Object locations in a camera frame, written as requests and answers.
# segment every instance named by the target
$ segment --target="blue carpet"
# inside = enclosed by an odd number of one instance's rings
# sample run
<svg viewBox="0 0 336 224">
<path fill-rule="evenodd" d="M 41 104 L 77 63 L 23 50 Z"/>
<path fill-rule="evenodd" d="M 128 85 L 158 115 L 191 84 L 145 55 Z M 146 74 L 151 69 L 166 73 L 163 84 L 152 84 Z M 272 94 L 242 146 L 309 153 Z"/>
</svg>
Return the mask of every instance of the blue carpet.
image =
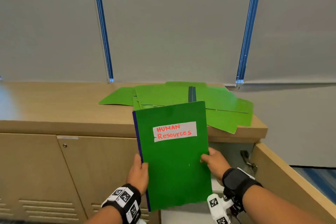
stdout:
<svg viewBox="0 0 336 224">
<path fill-rule="evenodd" d="M 336 169 L 293 167 L 336 205 Z"/>
</svg>

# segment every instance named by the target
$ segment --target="handwritten label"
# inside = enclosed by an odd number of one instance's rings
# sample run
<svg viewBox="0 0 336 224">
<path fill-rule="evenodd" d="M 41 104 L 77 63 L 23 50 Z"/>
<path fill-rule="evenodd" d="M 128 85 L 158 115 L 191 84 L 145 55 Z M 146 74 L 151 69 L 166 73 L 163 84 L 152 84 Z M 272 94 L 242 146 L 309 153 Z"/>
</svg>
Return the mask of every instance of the handwritten label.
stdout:
<svg viewBox="0 0 336 224">
<path fill-rule="evenodd" d="M 153 128 L 154 142 L 197 136 L 196 122 L 165 125 Z"/>
</svg>

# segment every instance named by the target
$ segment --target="forearm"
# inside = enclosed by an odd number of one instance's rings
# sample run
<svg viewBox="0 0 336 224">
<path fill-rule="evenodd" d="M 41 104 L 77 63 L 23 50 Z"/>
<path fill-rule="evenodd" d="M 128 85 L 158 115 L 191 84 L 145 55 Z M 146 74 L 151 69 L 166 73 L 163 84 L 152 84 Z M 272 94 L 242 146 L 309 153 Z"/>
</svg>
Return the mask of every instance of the forearm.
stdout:
<svg viewBox="0 0 336 224">
<path fill-rule="evenodd" d="M 257 185 L 253 185 L 246 191 L 243 205 L 255 224 L 322 223 L 295 205 Z"/>
<path fill-rule="evenodd" d="M 99 210 L 85 224 L 122 224 L 123 220 L 117 209 L 113 206 L 106 206 Z"/>
</svg>

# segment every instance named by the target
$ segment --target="dark blue folder spine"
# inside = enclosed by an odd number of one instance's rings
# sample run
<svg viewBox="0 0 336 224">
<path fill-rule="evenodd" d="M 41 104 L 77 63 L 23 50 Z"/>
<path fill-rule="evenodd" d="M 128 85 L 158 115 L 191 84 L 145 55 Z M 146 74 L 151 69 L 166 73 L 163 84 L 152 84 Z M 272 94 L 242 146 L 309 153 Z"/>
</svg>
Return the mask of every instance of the dark blue folder spine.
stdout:
<svg viewBox="0 0 336 224">
<path fill-rule="evenodd" d="M 137 116 L 135 114 L 135 111 L 133 111 L 132 114 L 133 114 L 133 121 L 134 121 L 134 127 L 135 127 L 136 140 L 138 142 L 139 154 L 140 154 L 140 157 L 141 157 L 141 162 L 143 163 L 144 159 L 142 157 L 142 150 L 141 150 L 141 143 L 140 143 L 140 137 L 139 137 L 139 129 L 138 129 Z M 149 204 L 148 190 L 146 190 L 146 199 L 147 199 L 148 212 L 150 212 L 151 211 L 151 205 Z"/>
</svg>

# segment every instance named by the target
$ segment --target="gray blind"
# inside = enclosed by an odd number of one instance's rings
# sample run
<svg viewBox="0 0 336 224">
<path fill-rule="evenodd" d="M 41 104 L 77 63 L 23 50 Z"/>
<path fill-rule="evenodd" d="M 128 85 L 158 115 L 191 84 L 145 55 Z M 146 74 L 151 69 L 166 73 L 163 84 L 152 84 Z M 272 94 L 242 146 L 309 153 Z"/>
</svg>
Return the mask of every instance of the gray blind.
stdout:
<svg viewBox="0 0 336 224">
<path fill-rule="evenodd" d="M 245 83 L 336 82 L 336 0 L 259 0 Z"/>
<path fill-rule="evenodd" d="M 116 82 L 236 81 L 250 0 L 103 0 Z"/>
<path fill-rule="evenodd" d="M 107 82 L 95 0 L 0 0 L 4 81 Z"/>
</svg>

